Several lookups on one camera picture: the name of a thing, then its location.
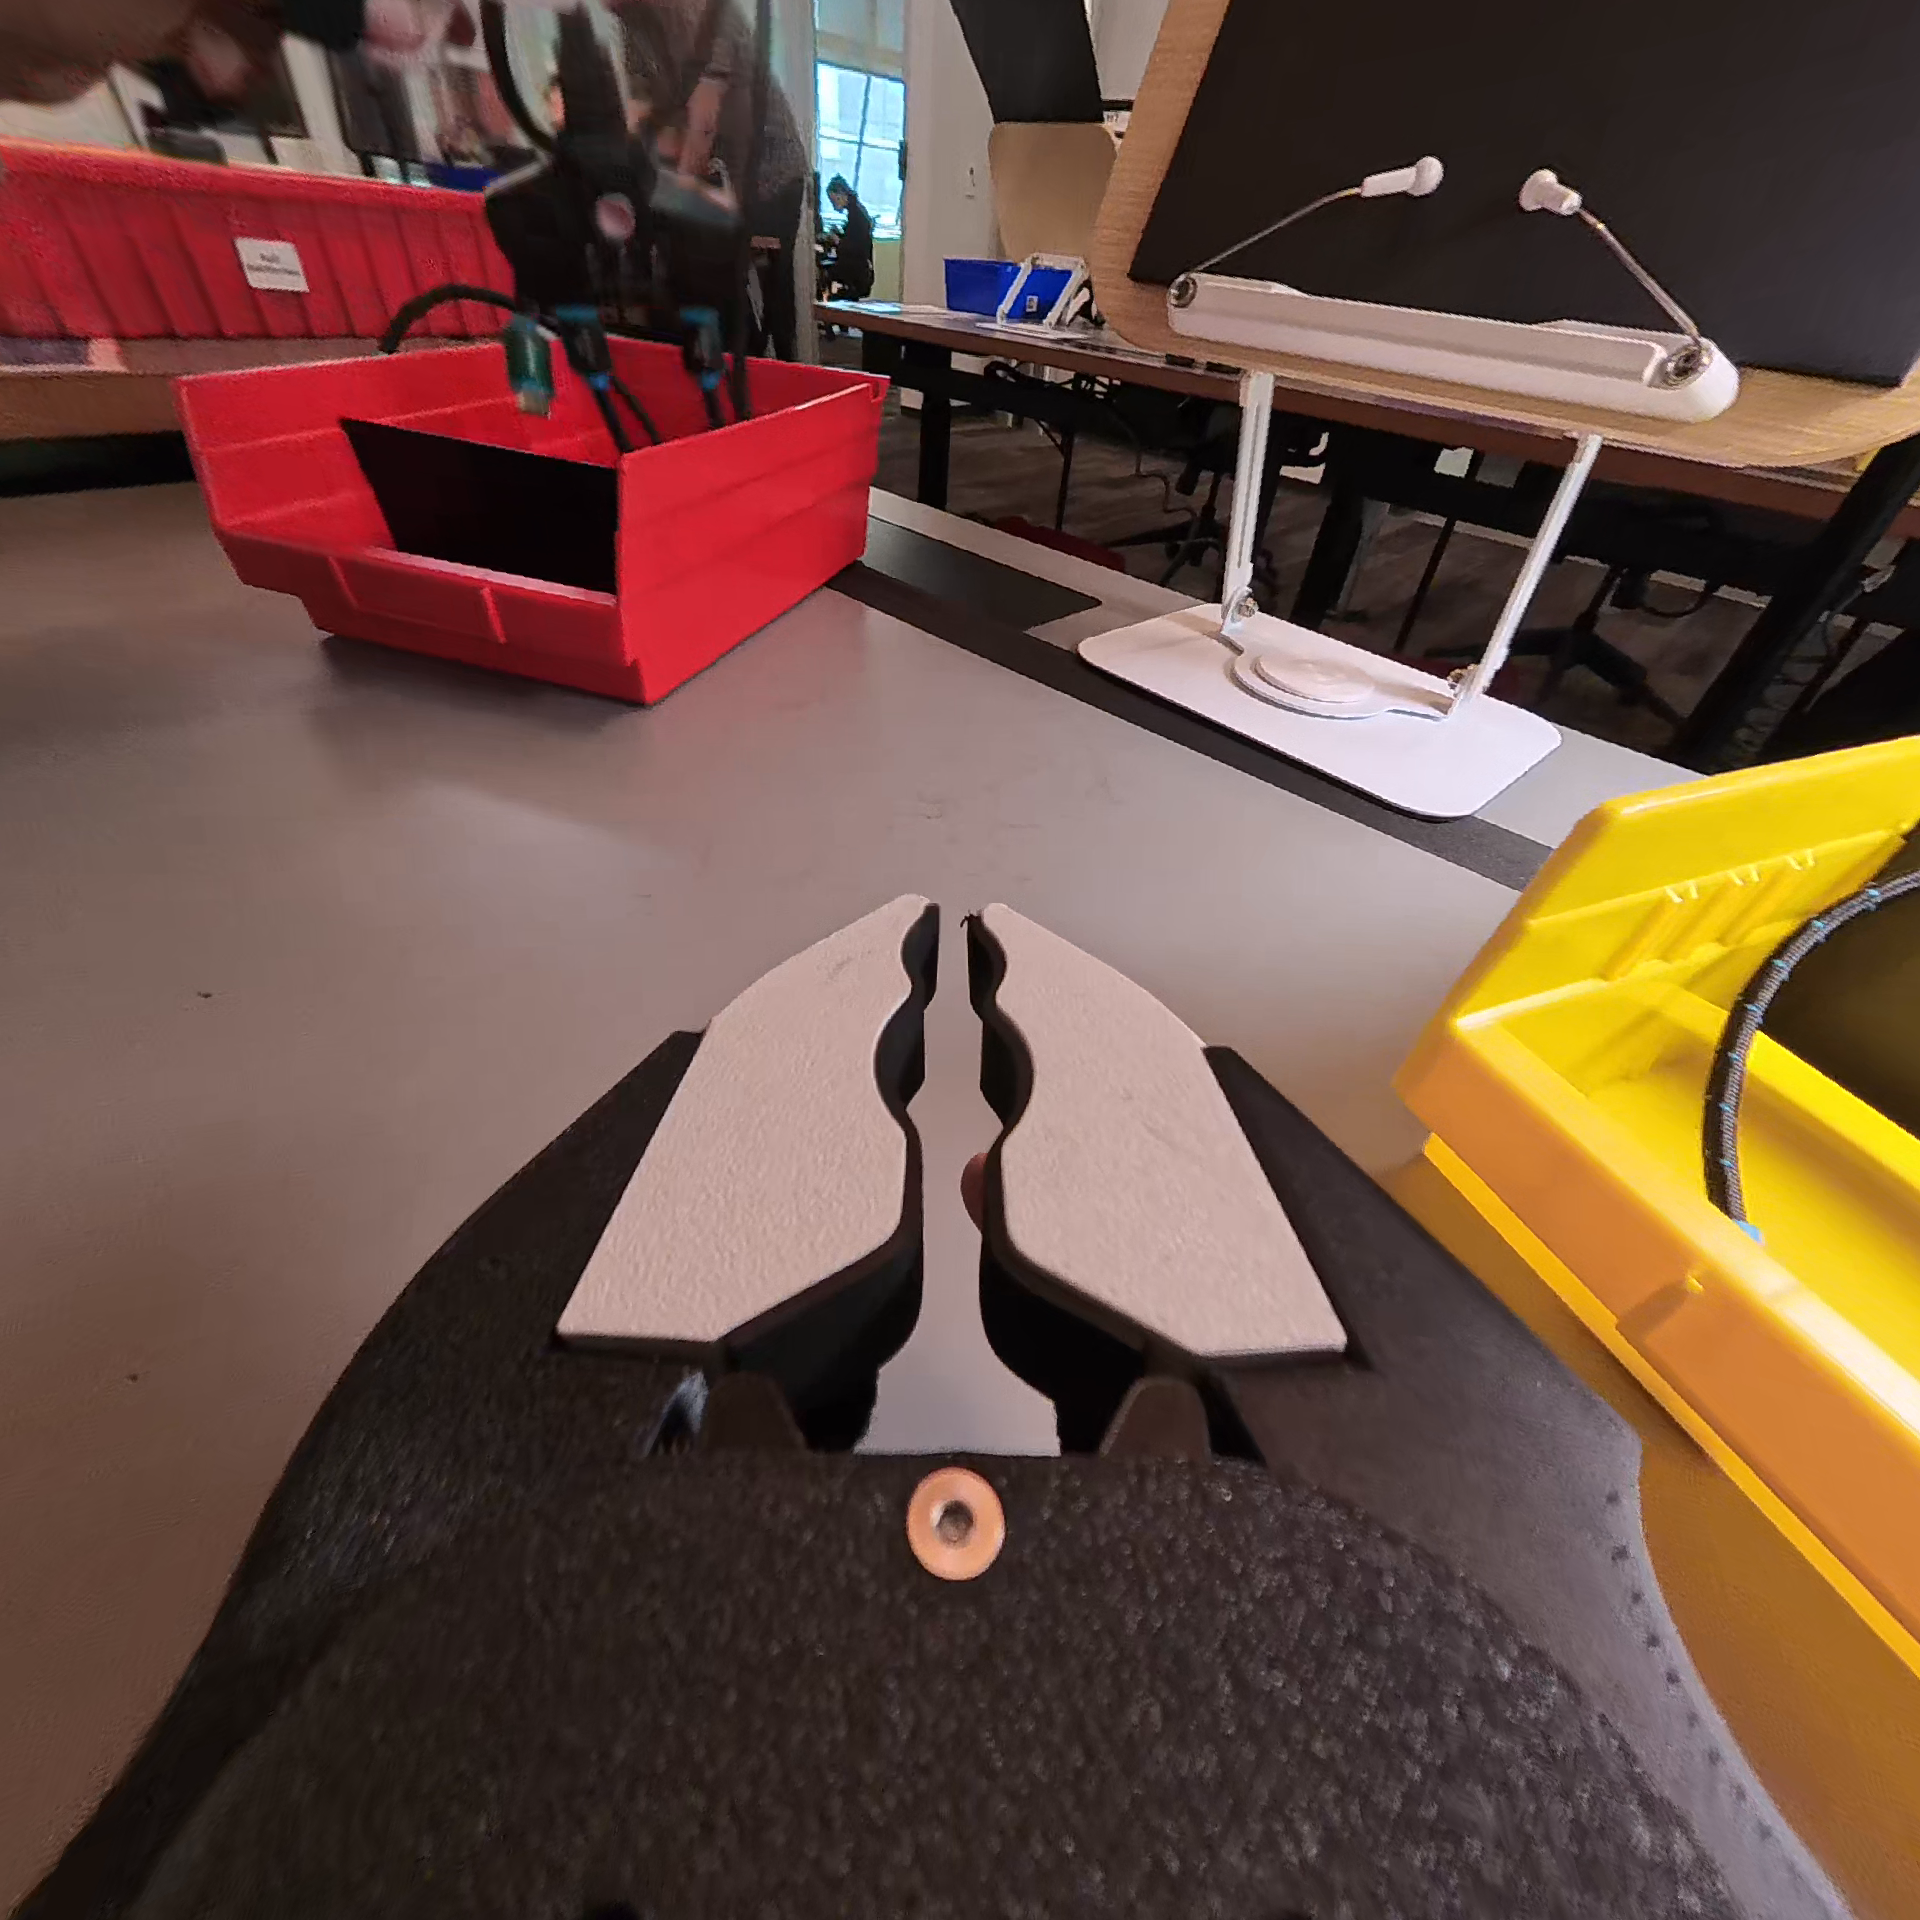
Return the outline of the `red storage bin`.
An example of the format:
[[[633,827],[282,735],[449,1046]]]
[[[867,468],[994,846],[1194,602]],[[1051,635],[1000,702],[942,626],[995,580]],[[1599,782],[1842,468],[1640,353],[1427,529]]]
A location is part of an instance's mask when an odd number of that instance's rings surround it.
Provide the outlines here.
[[[861,559],[889,384],[753,358],[718,426],[677,348],[613,340],[612,361],[655,442],[630,424],[619,450],[564,363],[547,414],[519,409],[500,343],[193,374],[174,405],[235,575],[319,632],[654,705]],[[616,589],[396,550],[339,420],[613,468]]]

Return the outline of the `black bin divider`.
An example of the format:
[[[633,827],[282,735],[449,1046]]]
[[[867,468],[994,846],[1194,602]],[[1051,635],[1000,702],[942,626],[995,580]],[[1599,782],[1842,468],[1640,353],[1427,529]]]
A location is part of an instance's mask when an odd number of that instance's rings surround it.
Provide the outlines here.
[[[1789,970],[1763,1037],[1917,1134],[1917,894],[1830,932]]]
[[[371,420],[339,428],[398,552],[616,591],[612,465]]]

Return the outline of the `dark grey usb hub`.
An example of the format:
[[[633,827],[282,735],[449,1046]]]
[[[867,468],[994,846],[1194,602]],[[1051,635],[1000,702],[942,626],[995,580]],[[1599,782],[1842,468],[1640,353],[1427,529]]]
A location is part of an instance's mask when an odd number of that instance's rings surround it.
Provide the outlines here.
[[[481,193],[491,240],[522,301],[591,306],[637,328],[683,309],[730,322],[742,294],[738,203],[630,136],[556,136]]]

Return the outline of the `person's left forearm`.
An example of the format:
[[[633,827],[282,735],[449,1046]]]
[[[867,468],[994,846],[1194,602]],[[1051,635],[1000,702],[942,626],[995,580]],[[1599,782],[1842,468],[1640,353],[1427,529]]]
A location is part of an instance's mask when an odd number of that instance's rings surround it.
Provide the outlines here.
[[[114,65],[169,58],[198,1],[2,1],[2,102],[68,104]]]

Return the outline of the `long wooden desk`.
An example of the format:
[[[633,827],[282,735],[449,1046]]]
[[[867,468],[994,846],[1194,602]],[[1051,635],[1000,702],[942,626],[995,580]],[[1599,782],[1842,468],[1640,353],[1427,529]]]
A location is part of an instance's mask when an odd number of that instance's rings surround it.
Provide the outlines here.
[[[1194,597],[1220,583],[1237,379],[1227,367],[1122,348],[1090,328],[1000,324],[938,303],[823,301],[818,317],[827,332],[853,334],[861,367],[887,377],[900,401],[918,403],[920,504],[948,504],[953,437],[971,446],[973,464],[983,461],[987,442],[967,437],[964,417],[1015,420],[1058,453],[1054,529],[1065,522],[1075,468],[1115,471],[1119,455],[1132,455],[1147,476],[1167,480],[1162,515],[1134,534],[1100,531],[1097,547],[1139,547],[1164,588],[1181,585]],[[1475,618],[1493,612],[1496,588],[1518,581],[1524,537],[1545,512],[1572,440],[1296,382],[1276,382],[1274,407],[1255,512],[1262,597],[1308,628],[1415,666],[1465,663],[1477,648]],[[1915,514],[1914,492],[1891,496],[1903,471],[1915,473],[1915,440],[1812,465],[1732,465],[1610,443],[1519,635],[1563,621],[1591,595],[1593,574],[1572,571],[1572,534],[1605,487],[1807,515],[1845,552]],[[1497,686],[1521,702],[1515,671],[1512,660]],[[1899,709],[1877,707],[1895,731],[1795,756],[1914,735],[1915,705],[1914,692]]]

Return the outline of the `black office chair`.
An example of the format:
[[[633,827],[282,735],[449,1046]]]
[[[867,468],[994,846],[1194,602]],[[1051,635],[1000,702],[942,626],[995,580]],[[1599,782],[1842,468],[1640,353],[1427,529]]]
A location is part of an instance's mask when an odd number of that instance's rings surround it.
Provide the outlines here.
[[[1809,517],[1603,487],[1567,552],[1593,589],[1528,626],[1524,707],[1704,771],[1898,731],[1915,694],[1915,512],[1838,550]]]

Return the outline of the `large red bin white label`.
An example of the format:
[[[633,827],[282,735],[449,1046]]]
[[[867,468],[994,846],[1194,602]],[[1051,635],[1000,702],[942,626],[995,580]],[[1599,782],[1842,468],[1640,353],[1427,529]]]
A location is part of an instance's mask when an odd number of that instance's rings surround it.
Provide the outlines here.
[[[510,294],[478,193],[2,142],[2,332],[371,340],[441,285]]]

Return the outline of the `yellow storage bin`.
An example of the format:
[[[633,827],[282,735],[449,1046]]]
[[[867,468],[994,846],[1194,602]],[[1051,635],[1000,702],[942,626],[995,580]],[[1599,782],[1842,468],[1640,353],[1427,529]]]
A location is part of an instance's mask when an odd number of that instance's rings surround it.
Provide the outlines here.
[[[1599,803],[1397,1076],[1426,1159],[1915,1667],[1915,1134],[1756,1036],[1741,1216],[1710,1076],[1776,947],[1915,833],[1915,735]]]

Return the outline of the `white book stand dark board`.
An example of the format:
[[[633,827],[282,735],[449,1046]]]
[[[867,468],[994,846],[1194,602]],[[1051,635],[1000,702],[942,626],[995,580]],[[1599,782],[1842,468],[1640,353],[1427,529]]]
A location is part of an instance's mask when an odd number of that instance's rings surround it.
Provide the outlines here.
[[[1253,508],[1197,612],[1104,675],[1420,820],[1559,743],[1493,694],[1605,450],[1867,455],[1766,618],[1789,648],[1915,492],[1915,4],[1167,4],[1100,203],[1115,334],[1561,442],[1491,635],[1450,674],[1255,604]]]

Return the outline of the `pale wooden stand board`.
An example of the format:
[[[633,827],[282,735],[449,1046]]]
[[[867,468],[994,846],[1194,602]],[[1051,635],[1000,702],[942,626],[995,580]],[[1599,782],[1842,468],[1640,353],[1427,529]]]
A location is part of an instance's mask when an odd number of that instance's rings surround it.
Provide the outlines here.
[[[1104,120],[995,122],[987,174],[1001,258],[1087,259],[1117,142]]]

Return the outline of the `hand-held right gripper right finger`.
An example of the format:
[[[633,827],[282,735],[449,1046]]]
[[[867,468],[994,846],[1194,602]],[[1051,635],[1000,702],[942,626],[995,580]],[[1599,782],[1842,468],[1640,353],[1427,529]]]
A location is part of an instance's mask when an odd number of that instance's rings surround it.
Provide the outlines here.
[[[983,1066],[1001,1112],[998,1241],[1011,1271],[1119,1335],[1197,1364],[1348,1348],[1284,1202],[1177,1014],[994,901],[969,923]]]

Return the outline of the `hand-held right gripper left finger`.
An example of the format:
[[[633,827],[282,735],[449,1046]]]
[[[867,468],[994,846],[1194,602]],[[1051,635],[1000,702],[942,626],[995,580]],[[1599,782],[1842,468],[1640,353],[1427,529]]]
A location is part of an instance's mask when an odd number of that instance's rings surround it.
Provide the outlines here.
[[[900,894],[757,976],[697,1036],[582,1266],[571,1345],[720,1352],[920,1247],[940,907]]]

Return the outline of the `blue storage bin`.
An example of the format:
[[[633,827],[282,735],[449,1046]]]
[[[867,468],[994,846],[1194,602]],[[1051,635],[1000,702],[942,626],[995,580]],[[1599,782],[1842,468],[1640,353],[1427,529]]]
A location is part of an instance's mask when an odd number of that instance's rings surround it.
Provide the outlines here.
[[[948,255],[944,262],[948,309],[995,324],[1065,324],[1087,284],[1087,263],[1075,254]]]

